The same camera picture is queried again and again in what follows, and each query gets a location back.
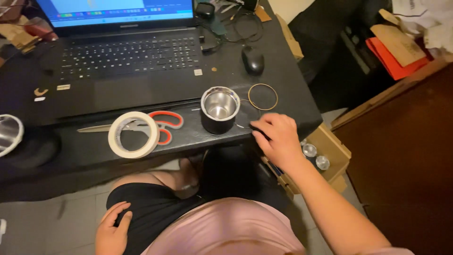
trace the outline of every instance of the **screen display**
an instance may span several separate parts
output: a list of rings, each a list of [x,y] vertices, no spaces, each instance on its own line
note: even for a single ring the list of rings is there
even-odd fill
[[[37,0],[54,27],[193,17],[192,0]]]

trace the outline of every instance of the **laptop keyboard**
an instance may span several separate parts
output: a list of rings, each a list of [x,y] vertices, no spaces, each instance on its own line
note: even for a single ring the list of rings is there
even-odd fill
[[[60,81],[197,69],[200,52],[192,37],[74,46],[64,50]]]

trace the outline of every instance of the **black computer mouse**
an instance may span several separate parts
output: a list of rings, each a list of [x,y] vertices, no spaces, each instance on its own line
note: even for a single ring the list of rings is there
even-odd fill
[[[245,46],[242,49],[242,61],[244,62],[248,74],[261,75],[263,73],[264,56],[256,48]]]

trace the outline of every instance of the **masking tape roll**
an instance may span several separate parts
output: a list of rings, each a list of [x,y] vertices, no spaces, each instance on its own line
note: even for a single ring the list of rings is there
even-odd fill
[[[131,152],[124,149],[121,144],[121,131],[128,123],[136,120],[144,121],[149,126],[150,133],[146,144],[141,149]],[[109,130],[110,148],[116,155],[124,158],[141,158],[150,154],[156,148],[159,138],[160,131],[156,122],[148,114],[141,112],[130,112],[121,115],[113,122]]]

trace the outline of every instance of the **scissors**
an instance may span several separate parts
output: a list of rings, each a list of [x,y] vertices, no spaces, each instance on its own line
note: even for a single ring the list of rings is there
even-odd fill
[[[167,134],[167,139],[163,142],[158,142],[157,144],[159,145],[167,145],[171,143],[173,136],[170,133],[169,130],[165,129],[165,127],[169,127],[172,129],[180,129],[183,124],[184,124],[184,119],[181,115],[174,113],[174,112],[169,112],[169,111],[156,111],[148,114],[151,118],[157,115],[169,115],[178,118],[179,122],[177,124],[168,122],[168,121],[163,121],[163,120],[155,120],[156,124],[159,125],[159,131],[164,132]],[[87,127],[87,128],[82,128],[78,129],[77,132],[79,133],[92,133],[92,132],[108,132],[110,130],[111,125],[102,125],[102,126],[95,126],[95,127]],[[136,132],[143,132],[145,133],[148,137],[150,137],[150,128],[146,124],[146,122],[142,120],[135,120],[127,124],[123,130],[131,130],[131,131],[136,131]]]

